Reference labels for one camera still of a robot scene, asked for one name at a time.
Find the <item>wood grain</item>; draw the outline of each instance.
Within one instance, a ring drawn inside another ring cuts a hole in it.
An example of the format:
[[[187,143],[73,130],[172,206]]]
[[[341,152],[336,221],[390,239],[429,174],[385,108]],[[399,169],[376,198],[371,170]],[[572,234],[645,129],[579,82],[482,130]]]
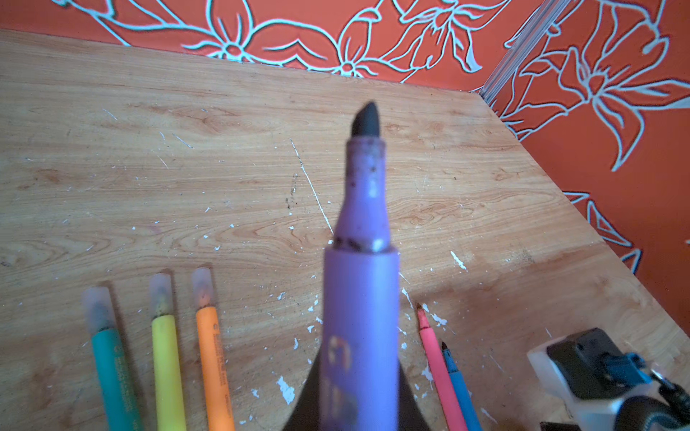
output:
[[[16,32],[0,41],[2,429],[105,428],[79,303],[92,285],[111,289],[153,429],[147,286],[163,269],[175,274],[188,426],[205,429],[190,294],[204,264],[236,420],[280,429],[294,403],[276,382],[299,396],[319,347],[344,142],[369,99],[388,141],[400,287],[447,319],[437,336],[497,421],[480,413],[485,429],[565,417],[525,355],[549,333],[599,326],[690,383],[687,336],[476,94]],[[418,403],[442,430],[403,294],[400,330]]]

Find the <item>red wall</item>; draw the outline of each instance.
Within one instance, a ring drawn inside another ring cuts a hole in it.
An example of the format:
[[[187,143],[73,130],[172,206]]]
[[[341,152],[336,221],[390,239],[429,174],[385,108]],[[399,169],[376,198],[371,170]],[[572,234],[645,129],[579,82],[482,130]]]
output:
[[[492,107],[690,332],[687,17],[687,1],[573,1]]]
[[[540,0],[22,0],[0,27],[472,90]]]

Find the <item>clear cap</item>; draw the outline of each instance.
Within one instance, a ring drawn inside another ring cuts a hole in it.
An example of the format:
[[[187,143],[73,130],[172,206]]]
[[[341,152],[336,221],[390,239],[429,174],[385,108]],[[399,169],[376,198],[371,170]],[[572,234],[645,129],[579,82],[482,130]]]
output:
[[[86,316],[86,327],[92,337],[102,330],[117,328],[108,288],[85,290],[81,294],[81,305]]]
[[[169,274],[160,272],[151,277],[148,284],[148,292],[151,296],[151,319],[173,314],[173,283]]]
[[[198,308],[209,307],[215,303],[210,269],[201,267],[192,272],[192,286],[194,288],[194,303]]]

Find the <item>purple marker barrel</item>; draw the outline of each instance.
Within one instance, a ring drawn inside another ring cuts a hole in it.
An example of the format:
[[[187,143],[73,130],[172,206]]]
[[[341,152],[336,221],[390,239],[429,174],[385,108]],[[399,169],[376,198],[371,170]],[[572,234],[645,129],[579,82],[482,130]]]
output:
[[[370,103],[347,143],[345,202],[324,256],[322,430],[397,429],[400,259],[391,246],[386,144],[378,134]]]

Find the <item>teal marker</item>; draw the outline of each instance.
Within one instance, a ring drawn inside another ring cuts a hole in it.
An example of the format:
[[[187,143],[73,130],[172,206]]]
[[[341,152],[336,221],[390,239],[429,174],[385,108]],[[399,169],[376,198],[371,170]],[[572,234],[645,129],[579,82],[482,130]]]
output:
[[[475,412],[472,400],[470,400],[470,391],[467,390],[465,379],[462,378],[462,373],[458,370],[451,351],[445,343],[441,343],[441,351],[443,352],[443,359],[446,362],[448,374],[451,376],[457,402],[460,404],[462,416],[465,418],[465,424],[467,424],[467,431],[482,431],[482,425],[479,423],[477,412]]]
[[[81,296],[81,303],[91,334],[108,427],[110,431],[142,431],[144,427],[117,331],[110,292],[108,288],[87,289]]]

